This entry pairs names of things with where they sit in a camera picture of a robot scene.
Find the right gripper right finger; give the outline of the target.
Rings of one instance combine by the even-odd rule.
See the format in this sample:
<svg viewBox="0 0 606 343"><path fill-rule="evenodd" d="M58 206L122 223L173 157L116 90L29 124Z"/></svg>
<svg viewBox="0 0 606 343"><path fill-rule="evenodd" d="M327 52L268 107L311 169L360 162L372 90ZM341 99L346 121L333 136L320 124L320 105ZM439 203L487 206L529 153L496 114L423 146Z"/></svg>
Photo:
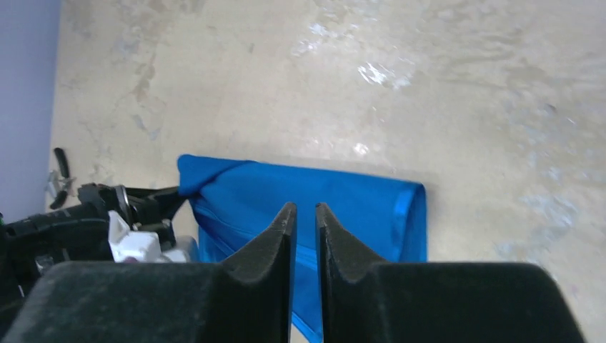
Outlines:
<svg viewBox="0 0 606 343"><path fill-rule="evenodd" d="M316 207L325 342L583 342L534 264L389 262Z"/></svg>

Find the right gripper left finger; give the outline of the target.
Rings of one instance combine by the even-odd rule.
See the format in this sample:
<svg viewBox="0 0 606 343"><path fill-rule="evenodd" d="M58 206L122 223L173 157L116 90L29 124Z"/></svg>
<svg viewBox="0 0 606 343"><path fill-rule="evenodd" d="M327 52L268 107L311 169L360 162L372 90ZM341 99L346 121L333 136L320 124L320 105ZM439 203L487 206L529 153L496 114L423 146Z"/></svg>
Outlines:
<svg viewBox="0 0 606 343"><path fill-rule="evenodd" d="M220 263L64 262L5 342L288 342L297 208Z"/></svg>

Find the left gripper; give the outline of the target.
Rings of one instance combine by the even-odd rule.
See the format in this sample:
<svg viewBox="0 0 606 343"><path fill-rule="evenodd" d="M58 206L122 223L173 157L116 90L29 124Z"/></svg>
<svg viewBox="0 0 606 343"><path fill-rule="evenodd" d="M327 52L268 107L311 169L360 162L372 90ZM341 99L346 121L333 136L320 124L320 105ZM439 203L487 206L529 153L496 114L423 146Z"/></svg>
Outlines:
<svg viewBox="0 0 606 343"><path fill-rule="evenodd" d="M178 187L141 189L119 185L114 190L117 211L130 227L158 234L161 247L177 245L172 221L186 201Z"/></svg>

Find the blue cloth napkin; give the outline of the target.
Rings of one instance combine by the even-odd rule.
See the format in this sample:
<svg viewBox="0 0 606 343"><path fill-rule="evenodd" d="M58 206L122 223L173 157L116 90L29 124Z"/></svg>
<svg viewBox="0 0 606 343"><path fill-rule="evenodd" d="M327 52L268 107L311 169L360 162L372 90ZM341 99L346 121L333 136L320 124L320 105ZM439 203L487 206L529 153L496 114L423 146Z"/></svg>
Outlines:
<svg viewBox="0 0 606 343"><path fill-rule="evenodd" d="M199 258L220 262L265 230L288 202L297 206L292 321L322 340L315 207L325 203L346 230L392 262L427 260L422 184L326 169L184 154L179 193L199 225Z"/></svg>

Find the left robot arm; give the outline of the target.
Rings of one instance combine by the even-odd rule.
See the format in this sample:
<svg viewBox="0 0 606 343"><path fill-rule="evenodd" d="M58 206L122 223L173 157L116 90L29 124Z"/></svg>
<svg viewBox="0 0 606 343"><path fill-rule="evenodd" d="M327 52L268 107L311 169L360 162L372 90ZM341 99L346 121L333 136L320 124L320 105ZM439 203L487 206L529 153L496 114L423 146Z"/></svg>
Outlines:
<svg viewBox="0 0 606 343"><path fill-rule="evenodd" d="M6 331L37 280L67 261L110 261L109 213L157 233L162 248L177 244L172 219L185 201L163 189L85 184L80 203L1 225L1 330Z"/></svg>

